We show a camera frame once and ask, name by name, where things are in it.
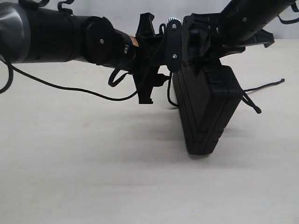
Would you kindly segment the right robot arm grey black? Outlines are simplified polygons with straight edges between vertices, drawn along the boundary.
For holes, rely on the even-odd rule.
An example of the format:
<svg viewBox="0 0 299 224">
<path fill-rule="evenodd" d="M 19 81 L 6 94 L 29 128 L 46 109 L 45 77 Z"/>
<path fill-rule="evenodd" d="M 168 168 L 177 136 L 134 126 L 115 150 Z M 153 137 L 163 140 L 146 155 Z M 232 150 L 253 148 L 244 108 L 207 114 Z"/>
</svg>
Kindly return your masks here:
<svg viewBox="0 0 299 224">
<path fill-rule="evenodd" d="M 219 13 L 193 13 L 187 28 L 189 56 L 221 58 L 249 46 L 267 48 L 274 43 L 274 35 L 264 27 L 289 7 L 299 11 L 294 0 L 232 0 Z"/>
</svg>

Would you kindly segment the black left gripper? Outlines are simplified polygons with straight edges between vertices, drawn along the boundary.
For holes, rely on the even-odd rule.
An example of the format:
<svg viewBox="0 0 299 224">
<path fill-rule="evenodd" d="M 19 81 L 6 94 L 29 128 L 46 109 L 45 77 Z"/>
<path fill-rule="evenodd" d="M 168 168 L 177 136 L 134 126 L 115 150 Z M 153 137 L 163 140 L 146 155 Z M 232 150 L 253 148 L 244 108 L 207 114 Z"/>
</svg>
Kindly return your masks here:
<svg viewBox="0 0 299 224">
<path fill-rule="evenodd" d="M 165 35 L 155 34 L 154 18 L 152 13 L 140 14 L 136 36 L 130 37 L 135 52 L 130 74 L 134 76 L 139 104 L 153 104 L 153 88 L 164 84 L 164 75 L 158 71 L 164 65 Z"/>
</svg>

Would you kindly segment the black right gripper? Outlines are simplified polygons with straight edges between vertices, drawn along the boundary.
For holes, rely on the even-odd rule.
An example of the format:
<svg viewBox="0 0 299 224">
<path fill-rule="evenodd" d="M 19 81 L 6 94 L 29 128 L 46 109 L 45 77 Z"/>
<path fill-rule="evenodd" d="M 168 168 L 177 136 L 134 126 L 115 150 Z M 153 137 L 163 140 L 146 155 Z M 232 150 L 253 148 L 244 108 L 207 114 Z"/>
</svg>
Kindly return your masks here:
<svg viewBox="0 0 299 224">
<path fill-rule="evenodd" d="M 192 14 L 192 50 L 195 56 L 224 55 L 229 47 L 271 46 L 273 33 L 263 28 L 280 12 L 279 0 L 232 0 L 220 12 Z"/>
</svg>

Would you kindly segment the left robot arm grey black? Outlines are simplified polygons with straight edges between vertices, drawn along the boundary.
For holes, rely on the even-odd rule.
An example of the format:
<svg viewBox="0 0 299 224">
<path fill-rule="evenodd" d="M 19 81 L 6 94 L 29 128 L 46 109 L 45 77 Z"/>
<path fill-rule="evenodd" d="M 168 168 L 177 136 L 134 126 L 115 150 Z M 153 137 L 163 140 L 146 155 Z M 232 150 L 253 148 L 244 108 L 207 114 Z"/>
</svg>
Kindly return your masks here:
<svg viewBox="0 0 299 224">
<path fill-rule="evenodd" d="M 154 15 L 140 15 L 134 36 L 113 27 L 106 17 L 76 16 L 70 0 L 60 1 L 57 10 L 48 2 L 20 0 L 0 5 L 0 59 L 8 68 L 7 83 L 13 82 L 17 63 L 65 63 L 80 61 L 112 68 L 108 85 L 117 86 L 126 75 L 133 77 L 140 104 L 152 104 L 154 87 L 169 76 L 159 73 L 165 65 L 166 25 L 153 28 Z"/>
</svg>

